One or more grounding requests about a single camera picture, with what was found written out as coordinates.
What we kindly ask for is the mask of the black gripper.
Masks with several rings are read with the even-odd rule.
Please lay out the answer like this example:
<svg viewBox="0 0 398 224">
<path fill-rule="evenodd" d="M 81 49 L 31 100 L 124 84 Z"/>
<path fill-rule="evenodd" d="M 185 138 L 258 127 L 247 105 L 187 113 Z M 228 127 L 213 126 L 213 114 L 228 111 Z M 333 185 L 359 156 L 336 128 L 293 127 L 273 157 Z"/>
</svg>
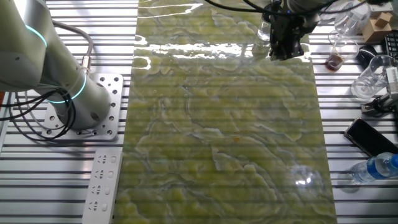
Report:
<svg viewBox="0 0 398 224">
<path fill-rule="evenodd" d="M 304 54 L 300 45 L 300 32 L 304 19 L 302 16 L 292 16 L 287 7 L 287 1 L 272 1 L 271 11 L 287 14 L 287 16 L 271 15 L 271 60 L 295 58 Z"/>
</svg>

